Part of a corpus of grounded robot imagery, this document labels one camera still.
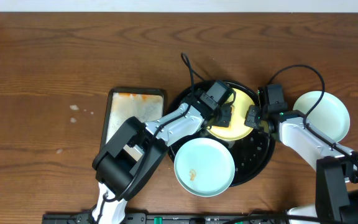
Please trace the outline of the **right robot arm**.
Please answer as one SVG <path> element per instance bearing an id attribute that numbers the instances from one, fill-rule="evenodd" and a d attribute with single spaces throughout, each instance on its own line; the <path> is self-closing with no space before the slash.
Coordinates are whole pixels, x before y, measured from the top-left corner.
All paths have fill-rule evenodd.
<path id="1" fill-rule="evenodd" d="M 319 223 L 358 223 L 358 151 L 342 146 L 288 110 L 279 84 L 258 89 L 244 124 L 297 152 L 316 171 L 314 210 Z"/>

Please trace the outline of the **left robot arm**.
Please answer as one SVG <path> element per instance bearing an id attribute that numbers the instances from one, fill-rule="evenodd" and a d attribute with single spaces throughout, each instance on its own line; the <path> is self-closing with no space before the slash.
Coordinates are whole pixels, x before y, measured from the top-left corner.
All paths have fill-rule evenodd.
<path id="1" fill-rule="evenodd" d="M 169 147 L 219 120 L 236 92 L 216 80 L 208 90 L 190 88 L 178 108 L 154 121 L 126 119 L 99 150 L 92 166 L 99 182 L 95 223 L 120 223 L 127 202 L 149 181 Z"/>

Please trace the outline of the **yellow plate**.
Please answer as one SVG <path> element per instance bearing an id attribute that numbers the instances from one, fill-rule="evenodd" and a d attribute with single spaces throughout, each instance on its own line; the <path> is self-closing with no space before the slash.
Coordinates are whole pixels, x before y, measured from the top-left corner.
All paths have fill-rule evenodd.
<path id="1" fill-rule="evenodd" d="M 231 105 L 232 116 L 227 128 L 212 126 L 208 132 L 214 137 L 225 141 L 236 141 L 246 137 L 252 132 L 252 128 L 246 126 L 246 114 L 250 105 L 255 105 L 251 97 L 242 90 L 234 89 L 236 92 L 236 99 Z"/>

